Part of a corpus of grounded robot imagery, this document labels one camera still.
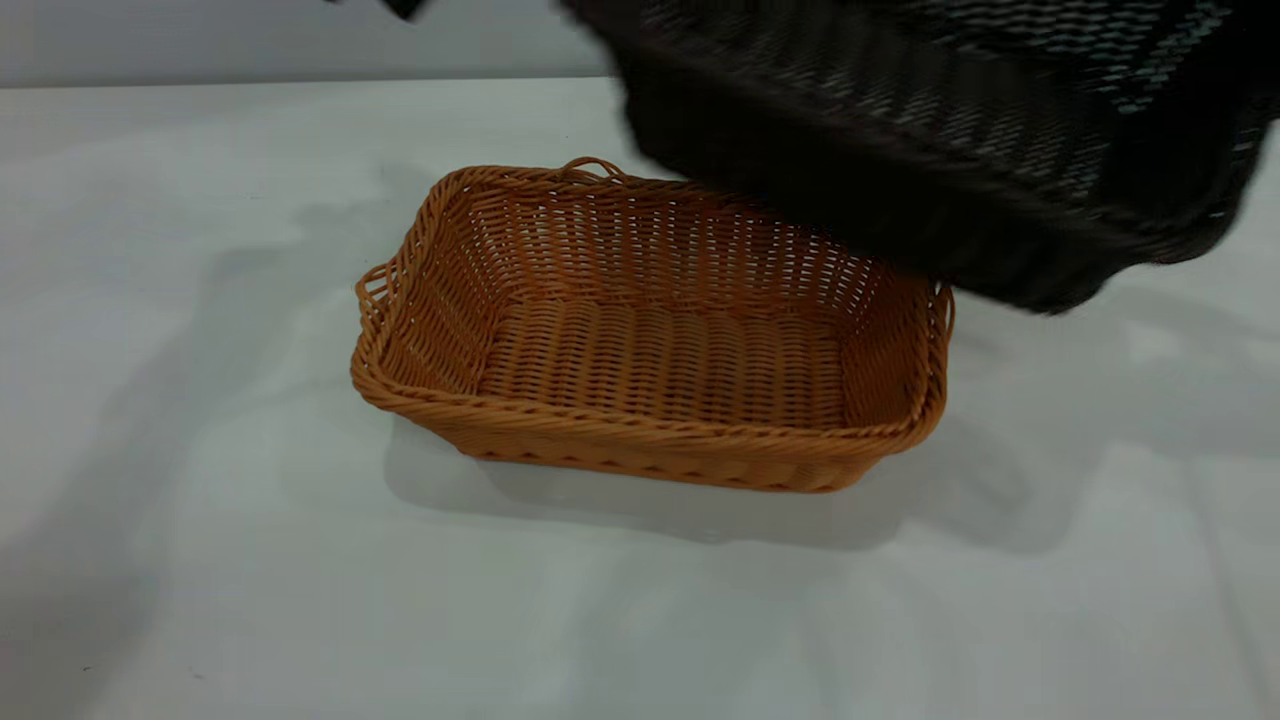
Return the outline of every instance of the basket rim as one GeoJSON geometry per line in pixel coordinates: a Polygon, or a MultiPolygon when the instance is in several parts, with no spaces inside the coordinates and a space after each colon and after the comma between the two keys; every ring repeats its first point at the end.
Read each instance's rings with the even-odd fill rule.
{"type": "MultiPolygon", "coordinates": [[[[425,208],[433,200],[445,200],[462,192],[471,176],[492,176],[494,170],[499,174],[486,177],[484,181],[494,188],[518,186],[527,191],[530,186],[544,186],[548,192],[577,190],[584,196],[607,196],[614,192],[634,195],[637,188],[643,188],[646,192],[655,192],[654,200],[663,202],[677,195],[687,197],[690,192],[695,192],[730,205],[741,202],[744,209],[759,211],[745,199],[704,190],[690,182],[634,178],[621,174],[621,170],[605,163],[600,164],[609,174],[603,178],[576,169],[576,165],[585,161],[596,160],[579,159],[561,169],[474,165],[454,170],[431,188],[424,202],[424,210],[415,220],[415,229],[421,228],[419,237],[424,243],[429,243],[438,218],[429,215],[425,208]]],[[[584,439],[630,441],[687,452],[737,451],[771,457],[804,456],[809,460],[814,456],[865,457],[908,450],[923,441],[942,415],[946,398],[946,351],[955,324],[955,299],[950,286],[937,282],[924,283],[925,292],[920,293],[918,302],[913,302],[913,310],[918,316],[911,324],[919,328],[915,340],[919,351],[918,377],[913,382],[916,391],[911,411],[893,423],[819,430],[701,420],[663,420],[616,410],[559,406],[401,384],[383,370],[380,360],[393,340],[390,331],[399,313],[407,306],[392,302],[392,293],[388,292],[390,283],[394,282],[392,278],[401,274],[412,275],[416,265],[425,261],[425,254],[419,254],[416,265],[404,263],[407,250],[413,242],[415,233],[411,229],[396,258],[370,269],[356,283],[362,331],[351,360],[352,380],[366,401],[390,413],[406,415],[412,411],[417,418],[429,418],[440,424],[457,427],[554,432],[584,439]],[[383,283],[380,287],[370,290],[371,284],[379,282],[383,283]]]]}

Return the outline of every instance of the wicker basket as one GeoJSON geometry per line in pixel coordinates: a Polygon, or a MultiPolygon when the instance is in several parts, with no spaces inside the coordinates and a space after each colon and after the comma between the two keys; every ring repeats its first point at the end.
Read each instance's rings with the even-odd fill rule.
{"type": "Polygon", "coordinates": [[[648,156],[1041,313],[1213,247],[1280,110],[1276,0],[562,1],[648,156]]]}
{"type": "Polygon", "coordinates": [[[449,174],[356,291],[361,395],[480,459],[827,492],[945,404],[948,288],[594,159],[449,174]]]}

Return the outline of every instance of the basket handle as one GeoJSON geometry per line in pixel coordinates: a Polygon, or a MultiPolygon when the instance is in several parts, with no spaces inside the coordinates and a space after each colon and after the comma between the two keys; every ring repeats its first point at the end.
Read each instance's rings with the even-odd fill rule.
{"type": "Polygon", "coordinates": [[[393,263],[385,263],[372,268],[356,283],[356,297],[360,300],[360,324],[364,327],[367,336],[374,336],[378,332],[378,325],[381,320],[378,314],[381,313],[383,307],[387,305],[384,300],[385,292],[390,288],[387,287],[390,283],[390,275],[394,274],[392,268],[393,263]],[[381,281],[383,286],[375,291],[370,291],[369,286],[381,281]]]}
{"type": "Polygon", "coordinates": [[[618,168],[613,163],[611,163],[608,160],[602,160],[599,158],[591,158],[589,155],[585,155],[582,158],[577,158],[576,160],[570,160],[568,163],[564,163],[564,167],[561,168],[557,172],[557,174],[559,176],[561,179],[571,179],[572,178],[572,179],[577,179],[577,181],[582,181],[582,182],[600,182],[600,181],[607,181],[607,182],[618,182],[620,183],[620,182],[625,181],[628,177],[626,173],[622,172],[622,168],[618,168]],[[600,177],[600,176],[598,176],[595,173],[589,173],[586,170],[582,170],[582,169],[580,169],[582,165],[599,165],[599,167],[604,168],[605,176],[600,177]]]}

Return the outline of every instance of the gray wall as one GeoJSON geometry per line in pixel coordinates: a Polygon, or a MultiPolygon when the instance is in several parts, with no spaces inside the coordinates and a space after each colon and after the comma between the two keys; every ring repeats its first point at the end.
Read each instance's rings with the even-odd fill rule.
{"type": "Polygon", "coordinates": [[[605,72],[553,0],[0,0],[0,86],[605,72]]]}

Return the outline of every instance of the basket bottom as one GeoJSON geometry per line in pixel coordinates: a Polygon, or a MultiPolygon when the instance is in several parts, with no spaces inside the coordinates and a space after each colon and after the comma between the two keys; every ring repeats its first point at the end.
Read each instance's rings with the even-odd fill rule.
{"type": "Polygon", "coordinates": [[[838,318],[777,307],[590,300],[507,307],[481,395],[731,425],[835,429],[847,416],[838,318]]]}
{"type": "Polygon", "coordinates": [[[480,434],[440,430],[458,451],[477,460],[572,468],[655,480],[675,480],[701,486],[762,492],[827,493],[847,488],[861,479],[879,457],[847,465],[796,465],[745,460],[698,459],[646,448],[564,442],[563,438],[480,434]]]}

